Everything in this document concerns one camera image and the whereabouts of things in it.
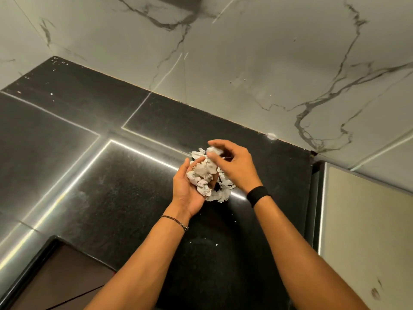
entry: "black wristband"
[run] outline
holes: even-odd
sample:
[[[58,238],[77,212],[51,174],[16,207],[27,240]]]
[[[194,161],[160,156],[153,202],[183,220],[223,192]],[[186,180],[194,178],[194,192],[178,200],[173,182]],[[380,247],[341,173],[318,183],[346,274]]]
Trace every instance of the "black wristband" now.
[[[247,194],[247,199],[251,203],[251,207],[254,207],[258,200],[265,196],[271,197],[271,195],[268,193],[267,188],[265,188],[264,186],[258,186]]]

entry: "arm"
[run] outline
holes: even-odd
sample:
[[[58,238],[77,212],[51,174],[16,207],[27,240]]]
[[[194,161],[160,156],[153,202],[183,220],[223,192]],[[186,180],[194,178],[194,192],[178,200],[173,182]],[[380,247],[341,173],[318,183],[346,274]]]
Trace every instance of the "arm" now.
[[[231,162],[214,153],[208,157],[245,193],[262,186],[246,148],[228,140],[209,145],[231,151]],[[311,248],[270,196],[254,207],[276,262],[282,282],[299,310],[368,310],[346,282]]]
[[[163,213],[186,226],[205,200],[190,184],[186,172],[204,159],[201,157],[191,165],[189,159],[185,159],[173,177],[172,203]],[[184,229],[177,222],[160,218],[145,241],[85,310],[153,309],[183,234]]]

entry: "crumpled paper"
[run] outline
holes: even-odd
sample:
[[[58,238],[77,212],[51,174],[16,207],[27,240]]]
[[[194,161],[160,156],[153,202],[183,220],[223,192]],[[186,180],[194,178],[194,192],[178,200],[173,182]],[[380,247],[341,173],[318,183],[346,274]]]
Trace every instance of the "crumpled paper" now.
[[[206,152],[215,152],[218,155],[223,153],[223,150],[209,147],[206,151],[199,148],[199,151],[192,151],[192,157],[196,160],[200,157],[205,157],[205,160],[198,163],[193,167],[192,171],[186,173],[189,181],[197,187],[198,192],[206,196],[206,201],[224,202],[230,198],[231,189],[235,188],[235,185],[225,177],[224,172],[215,163],[209,160],[206,156]],[[220,186],[218,191],[214,191],[209,188],[208,183],[213,179],[213,175],[219,173],[217,183]]]

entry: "person's right arm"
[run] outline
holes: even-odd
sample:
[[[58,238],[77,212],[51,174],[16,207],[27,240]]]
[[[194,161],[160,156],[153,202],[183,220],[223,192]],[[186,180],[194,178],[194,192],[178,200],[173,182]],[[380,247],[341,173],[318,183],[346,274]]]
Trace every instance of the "person's right arm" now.
[[[213,152],[208,157],[246,194],[261,180],[248,150],[228,140],[211,140],[210,146],[226,149],[231,162]],[[359,296],[311,248],[270,196],[254,206],[255,214],[270,245],[283,284],[298,310],[368,310]]]

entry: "forearm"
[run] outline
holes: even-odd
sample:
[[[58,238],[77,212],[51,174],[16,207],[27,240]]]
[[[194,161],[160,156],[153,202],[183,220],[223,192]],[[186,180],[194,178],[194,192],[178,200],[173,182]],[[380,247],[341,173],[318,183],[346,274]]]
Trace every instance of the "forearm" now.
[[[343,279],[311,248],[271,197],[261,198],[254,210],[282,281],[297,309],[367,309]]]
[[[173,204],[164,214],[184,225],[189,223],[188,215]],[[183,234],[184,229],[175,221],[159,219],[145,241],[86,309],[152,309]]]

